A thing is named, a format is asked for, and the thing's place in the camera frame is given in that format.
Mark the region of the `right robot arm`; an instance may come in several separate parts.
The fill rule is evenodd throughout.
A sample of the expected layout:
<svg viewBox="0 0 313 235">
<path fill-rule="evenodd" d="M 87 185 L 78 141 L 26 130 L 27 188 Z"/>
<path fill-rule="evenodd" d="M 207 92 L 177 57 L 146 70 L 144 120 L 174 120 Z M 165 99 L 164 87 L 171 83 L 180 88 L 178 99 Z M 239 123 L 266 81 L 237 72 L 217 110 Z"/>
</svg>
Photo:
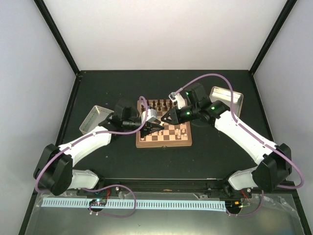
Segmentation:
<svg viewBox="0 0 313 235">
<path fill-rule="evenodd" d="M 161 121 L 171 125 L 196 119 L 231 138 L 257 165 L 231 174 L 222 185 L 225 196 L 234 197 L 240 190 L 254 187 L 269 193 L 291 174 L 291 149 L 286 144 L 277 145 L 259 135 L 231 113 L 222 101 L 211 102 L 206 98 L 189 106 L 171 108 L 161 117 Z"/>
</svg>

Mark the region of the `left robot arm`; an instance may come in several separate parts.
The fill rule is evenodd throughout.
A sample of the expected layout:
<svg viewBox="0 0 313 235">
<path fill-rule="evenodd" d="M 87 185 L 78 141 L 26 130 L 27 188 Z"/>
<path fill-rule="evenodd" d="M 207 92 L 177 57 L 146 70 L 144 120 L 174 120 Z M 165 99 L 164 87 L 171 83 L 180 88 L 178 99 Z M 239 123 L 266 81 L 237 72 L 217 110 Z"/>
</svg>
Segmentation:
<svg viewBox="0 0 313 235">
<path fill-rule="evenodd" d="M 68 189 L 83 189 L 93 195 L 105 190 L 99 174 L 91 170 L 76 170 L 74 167 L 95 150 L 107 146 L 122 135 L 139 133 L 145 137 L 163 129 L 157 119 L 157 111 L 144 97 L 139 98 L 143 109 L 138 111 L 126 100 L 120 100 L 114 110 L 106 115 L 92 130 L 66 144 L 47 145 L 35 168 L 37 192 L 50 192 L 58 196 Z"/>
</svg>

